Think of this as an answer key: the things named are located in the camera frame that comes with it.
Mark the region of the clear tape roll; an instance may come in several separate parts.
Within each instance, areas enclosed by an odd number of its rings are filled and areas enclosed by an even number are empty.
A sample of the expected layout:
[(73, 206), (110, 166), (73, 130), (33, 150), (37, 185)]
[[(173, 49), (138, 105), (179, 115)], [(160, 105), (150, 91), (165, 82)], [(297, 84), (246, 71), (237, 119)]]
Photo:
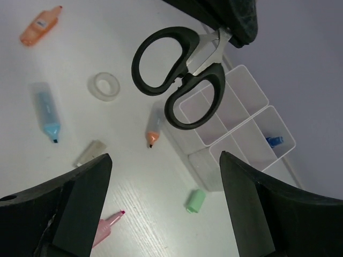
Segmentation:
[(108, 72), (100, 72), (88, 80), (89, 93), (103, 102), (115, 100), (121, 90), (120, 83), (115, 76)]

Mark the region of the pink highlighter pen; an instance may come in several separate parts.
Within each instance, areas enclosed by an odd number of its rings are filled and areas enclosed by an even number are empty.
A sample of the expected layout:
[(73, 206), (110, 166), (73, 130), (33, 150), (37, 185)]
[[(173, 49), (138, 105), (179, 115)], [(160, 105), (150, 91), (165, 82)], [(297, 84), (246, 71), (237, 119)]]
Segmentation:
[(107, 219), (100, 219), (98, 228), (94, 237), (92, 248), (101, 243), (111, 234), (111, 227), (117, 223), (125, 214), (124, 210), (120, 210), (117, 213), (112, 214)]

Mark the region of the grey eraser block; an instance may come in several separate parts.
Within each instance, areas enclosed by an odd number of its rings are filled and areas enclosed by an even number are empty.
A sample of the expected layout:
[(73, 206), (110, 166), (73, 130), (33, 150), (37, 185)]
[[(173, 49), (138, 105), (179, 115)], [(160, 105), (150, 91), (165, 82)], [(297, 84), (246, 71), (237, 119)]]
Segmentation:
[(101, 142), (100, 140), (91, 141), (90, 144), (78, 156), (73, 165), (75, 167), (82, 166), (83, 164), (100, 156), (106, 150), (106, 148), (107, 145)]

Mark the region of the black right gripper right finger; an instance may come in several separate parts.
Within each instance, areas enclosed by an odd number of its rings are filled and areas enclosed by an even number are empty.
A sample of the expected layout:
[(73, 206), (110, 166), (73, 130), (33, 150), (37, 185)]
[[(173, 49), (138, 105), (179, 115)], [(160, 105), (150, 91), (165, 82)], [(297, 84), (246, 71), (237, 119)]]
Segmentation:
[(229, 152), (220, 172), (240, 256), (342, 256), (342, 200), (286, 184)]

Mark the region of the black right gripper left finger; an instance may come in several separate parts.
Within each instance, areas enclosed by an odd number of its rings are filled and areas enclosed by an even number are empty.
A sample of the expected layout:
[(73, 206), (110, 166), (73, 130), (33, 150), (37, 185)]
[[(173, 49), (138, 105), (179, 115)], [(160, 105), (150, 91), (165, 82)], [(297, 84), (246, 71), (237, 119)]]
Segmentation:
[(1, 256), (90, 256), (112, 170), (109, 154), (1, 198)]

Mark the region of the blue capped glue bottle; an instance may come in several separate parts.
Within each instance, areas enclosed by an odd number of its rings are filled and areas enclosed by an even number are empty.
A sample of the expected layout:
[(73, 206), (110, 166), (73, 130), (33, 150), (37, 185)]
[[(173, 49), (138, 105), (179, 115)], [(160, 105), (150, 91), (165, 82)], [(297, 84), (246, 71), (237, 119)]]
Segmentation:
[(282, 136), (278, 137), (267, 137), (266, 141), (270, 145), (271, 148), (275, 148), (278, 145), (281, 145), (284, 143), (284, 138)]

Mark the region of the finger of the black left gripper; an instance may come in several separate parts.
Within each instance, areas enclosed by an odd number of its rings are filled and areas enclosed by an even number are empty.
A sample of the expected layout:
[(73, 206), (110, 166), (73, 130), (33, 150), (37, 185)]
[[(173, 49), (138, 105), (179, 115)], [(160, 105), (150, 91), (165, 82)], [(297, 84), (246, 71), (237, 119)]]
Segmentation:
[(230, 30), (236, 48), (251, 44), (257, 37), (255, 0), (165, 0), (169, 5), (197, 19), (213, 30)]

